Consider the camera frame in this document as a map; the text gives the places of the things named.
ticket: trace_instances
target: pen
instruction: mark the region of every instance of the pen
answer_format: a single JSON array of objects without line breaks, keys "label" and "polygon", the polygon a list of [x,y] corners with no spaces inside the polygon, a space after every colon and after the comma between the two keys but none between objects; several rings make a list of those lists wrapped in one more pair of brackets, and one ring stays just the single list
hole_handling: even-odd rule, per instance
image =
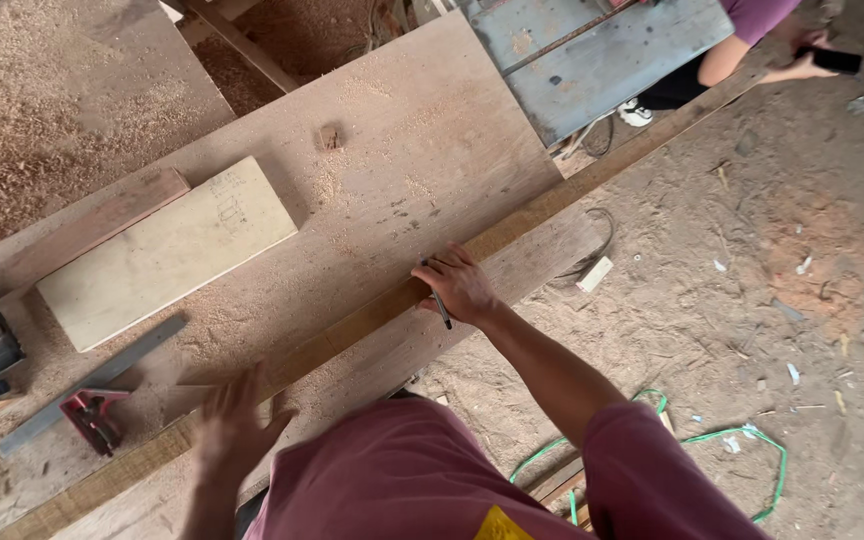
[{"label": "pen", "polygon": [[[418,256],[418,260],[422,266],[429,265],[426,258],[422,255]],[[435,298],[435,303],[438,305],[438,311],[441,313],[441,320],[445,322],[445,327],[452,330],[452,321],[449,318],[449,312],[446,311],[446,305],[442,303],[442,299],[439,298],[439,293],[437,293],[435,289],[432,289],[432,298]]]}]

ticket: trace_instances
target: hand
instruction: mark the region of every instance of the hand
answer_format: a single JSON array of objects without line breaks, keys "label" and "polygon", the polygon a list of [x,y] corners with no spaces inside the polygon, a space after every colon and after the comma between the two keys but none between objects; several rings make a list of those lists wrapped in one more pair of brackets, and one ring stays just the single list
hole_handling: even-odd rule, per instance
[{"label": "hand", "polygon": [[[438,292],[445,309],[458,321],[480,327],[505,304],[498,298],[489,278],[462,244],[448,242],[448,251],[428,259],[428,266],[415,266],[412,275]],[[439,312],[435,299],[418,306]]]},{"label": "hand", "polygon": [[265,381],[263,363],[214,388],[201,406],[196,444],[199,486],[238,491],[246,475],[268,454],[295,415],[274,415],[265,427],[256,411],[258,386]]},{"label": "hand", "polygon": [[828,30],[808,30],[802,32],[796,37],[792,43],[792,54],[795,54],[800,47],[819,47],[820,49],[832,49],[833,45],[829,43]]},{"label": "hand", "polygon": [[775,68],[784,79],[810,79],[812,77],[835,77],[838,73],[815,65],[815,53],[805,53],[785,67]]}]

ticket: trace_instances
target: green strap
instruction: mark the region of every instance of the green strap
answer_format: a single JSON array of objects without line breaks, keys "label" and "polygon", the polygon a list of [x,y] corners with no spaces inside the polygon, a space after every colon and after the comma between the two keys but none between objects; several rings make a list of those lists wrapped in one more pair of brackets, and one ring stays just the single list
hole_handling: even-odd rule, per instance
[{"label": "green strap", "polygon": [[[666,410],[666,405],[668,405],[668,398],[666,398],[666,394],[663,394],[661,391],[656,390],[655,388],[646,388],[644,390],[639,391],[634,396],[631,397],[632,401],[638,401],[645,394],[658,394],[658,407],[655,408],[655,414],[662,414],[663,411]],[[687,439],[682,439],[678,441],[679,444],[688,444],[688,443],[697,443],[701,441],[708,441],[709,439],[714,439],[715,437],[725,436],[726,434],[732,434],[735,432],[742,432],[743,434],[748,434],[750,436],[755,436],[763,441],[771,444],[775,448],[778,448],[779,453],[781,454],[781,460],[778,461],[778,480],[775,482],[775,491],[772,495],[772,502],[759,511],[754,516],[751,516],[751,521],[753,523],[761,523],[766,517],[769,516],[773,511],[775,511],[776,507],[779,505],[779,499],[783,495],[783,487],[786,485],[786,460],[788,460],[788,451],[786,448],[772,440],[771,437],[766,435],[765,433],[759,431],[758,429],[750,429],[748,427],[730,427],[728,429],[720,429],[718,431],[713,431],[711,433],[705,433],[702,435],[696,435],[694,437],[688,437]],[[522,469],[527,467],[530,463],[535,460],[541,458],[546,452],[552,450],[553,448],[559,446],[560,444],[566,442],[566,437],[561,437],[556,439],[549,444],[545,445],[542,449],[532,454],[528,459],[522,461],[522,463],[515,468],[515,470],[509,476],[509,482],[513,483],[516,481],[516,477],[519,473],[522,472]],[[578,516],[575,511],[575,491],[569,490],[568,492],[568,501],[569,506],[572,510],[572,524],[575,526],[579,525]]]},{"label": "green strap", "polygon": [[[663,411],[666,410],[666,404],[668,403],[668,399],[666,398],[666,394],[663,394],[659,390],[654,388],[647,388],[638,392],[634,396],[631,397],[632,401],[637,401],[643,394],[658,394],[658,408],[655,410],[655,414],[662,414]],[[772,440],[771,437],[766,435],[765,433],[759,431],[758,429],[750,429],[748,427],[730,427],[728,429],[720,429],[718,431],[712,431],[710,433],[705,433],[702,435],[696,435],[694,437],[688,437],[687,439],[682,439],[678,441],[678,444],[688,444],[688,443],[697,443],[702,441],[708,441],[709,439],[714,439],[715,437],[725,436],[726,434],[732,434],[735,432],[742,432],[743,434],[748,434],[750,436],[756,436],[763,441],[771,444],[775,448],[778,448],[779,453],[781,454],[781,460],[778,461],[778,480],[775,482],[775,491],[772,495],[772,502],[769,503],[768,506],[760,510],[757,514],[751,516],[751,521],[753,523],[760,523],[769,514],[775,511],[776,506],[779,504],[779,499],[783,495],[783,487],[786,485],[786,460],[788,459],[788,451],[783,445],[777,443]]]}]

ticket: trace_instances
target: maroon t-shirt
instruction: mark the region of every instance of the maroon t-shirt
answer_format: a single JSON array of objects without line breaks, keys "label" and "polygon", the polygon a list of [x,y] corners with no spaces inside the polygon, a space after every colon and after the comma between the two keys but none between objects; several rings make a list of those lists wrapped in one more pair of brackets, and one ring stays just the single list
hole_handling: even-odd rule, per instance
[{"label": "maroon t-shirt", "polygon": [[802,0],[719,0],[739,40],[755,45]]},{"label": "maroon t-shirt", "polygon": [[[646,405],[599,411],[585,429],[582,461],[599,538],[767,538]],[[387,399],[276,455],[245,537],[473,539],[493,506],[534,539],[594,537],[512,485],[447,407]]]}]

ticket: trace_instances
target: person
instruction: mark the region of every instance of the person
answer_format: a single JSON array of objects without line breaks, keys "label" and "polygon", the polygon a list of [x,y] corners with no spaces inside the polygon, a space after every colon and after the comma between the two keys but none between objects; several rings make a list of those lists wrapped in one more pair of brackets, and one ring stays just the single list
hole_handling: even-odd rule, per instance
[{"label": "person", "polygon": [[[485,334],[581,450],[598,538],[766,538],[703,475],[654,409],[626,399],[499,300],[463,246],[449,243],[412,275],[438,291],[453,320]],[[434,300],[419,306],[438,316]],[[242,374],[202,406],[184,540],[234,537],[238,489],[291,418],[282,413],[267,426],[258,423],[260,379]],[[367,404],[318,437],[279,451],[245,538],[594,537],[503,477],[448,407],[405,395]]]},{"label": "person", "polygon": [[[652,122],[653,111],[678,109],[721,83],[733,74],[745,55],[766,34],[789,44],[795,53],[810,45],[832,48],[824,30],[805,30],[792,10],[801,0],[719,0],[731,19],[735,32],[706,52],[660,79],[637,97],[619,104],[618,117],[632,127]],[[814,55],[806,53],[788,65],[770,67],[762,84],[836,74],[815,65]]]}]

